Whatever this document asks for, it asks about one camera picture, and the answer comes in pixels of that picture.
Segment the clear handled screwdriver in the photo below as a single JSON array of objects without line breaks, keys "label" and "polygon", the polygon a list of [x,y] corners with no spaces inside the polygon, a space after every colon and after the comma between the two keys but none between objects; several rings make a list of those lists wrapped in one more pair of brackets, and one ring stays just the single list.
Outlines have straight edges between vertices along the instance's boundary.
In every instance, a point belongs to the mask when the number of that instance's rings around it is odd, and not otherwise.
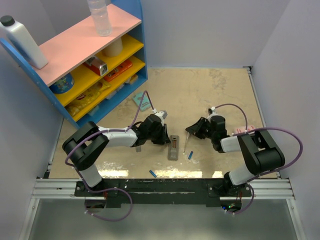
[{"label": "clear handled screwdriver", "polygon": [[183,147],[183,153],[185,153],[185,152],[186,152],[187,145],[188,145],[188,141],[189,141],[189,137],[190,137],[190,133],[189,133],[189,132],[187,132],[187,134],[186,134],[186,138],[185,138],[184,147]]}]

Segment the grey remote control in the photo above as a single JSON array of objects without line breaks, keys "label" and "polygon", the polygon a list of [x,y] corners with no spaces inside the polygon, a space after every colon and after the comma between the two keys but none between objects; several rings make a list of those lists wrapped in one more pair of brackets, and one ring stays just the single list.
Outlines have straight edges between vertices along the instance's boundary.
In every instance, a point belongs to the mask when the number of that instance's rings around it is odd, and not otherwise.
[{"label": "grey remote control", "polygon": [[170,144],[168,146],[167,158],[170,161],[177,161],[179,158],[179,143],[180,137],[178,135],[171,135],[169,137]]}]

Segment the blue battery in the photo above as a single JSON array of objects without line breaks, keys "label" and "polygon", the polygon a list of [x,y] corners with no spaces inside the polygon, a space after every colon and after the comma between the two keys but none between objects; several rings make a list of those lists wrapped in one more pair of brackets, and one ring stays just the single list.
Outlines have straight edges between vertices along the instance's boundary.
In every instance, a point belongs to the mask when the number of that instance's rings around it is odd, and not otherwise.
[{"label": "blue battery", "polygon": [[150,173],[154,178],[157,178],[157,175],[156,175],[152,170],[149,170],[149,173]]},{"label": "blue battery", "polygon": [[193,152],[193,151],[191,151],[191,152],[188,154],[188,157],[187,157],[187,159],[188,159],[188,160],[190,160],[190,159],[192,158],[193,153],[194,153],[194,152]]}]

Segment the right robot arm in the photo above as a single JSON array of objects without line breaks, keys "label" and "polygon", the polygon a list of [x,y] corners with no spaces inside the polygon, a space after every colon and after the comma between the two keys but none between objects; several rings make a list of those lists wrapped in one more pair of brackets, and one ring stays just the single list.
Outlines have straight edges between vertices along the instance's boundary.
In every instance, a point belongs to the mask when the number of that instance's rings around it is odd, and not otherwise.
[{"label": "right robot arm", "polygon": [[212,187],[221,197],[233,197],[250,179],[285,165],[283,152],[267,130],[230,136],[226,119],[221,115],[201,117],[185,130],[198,139],[210,139],[218,153],[241,152],[244,164],[227,172],[222,185]]}]

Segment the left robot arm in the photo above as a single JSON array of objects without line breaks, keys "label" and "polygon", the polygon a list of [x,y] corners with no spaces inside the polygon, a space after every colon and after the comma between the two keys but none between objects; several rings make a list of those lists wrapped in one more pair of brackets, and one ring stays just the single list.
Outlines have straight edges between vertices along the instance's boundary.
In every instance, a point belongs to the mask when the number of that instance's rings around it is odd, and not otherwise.
[{"label": "left robot arm", "polygon": [[165,124],[166,117],[165,110],[155,111],[139,125],[118,129],[99,127],[89,121],[69,137],[62,149],[86,182],[86,191],[92,196],[99,196],[104,190],[103,178],[95,161],[105,148],[136,148],[147,141],[154,145],[169,144],[171,141]]}]

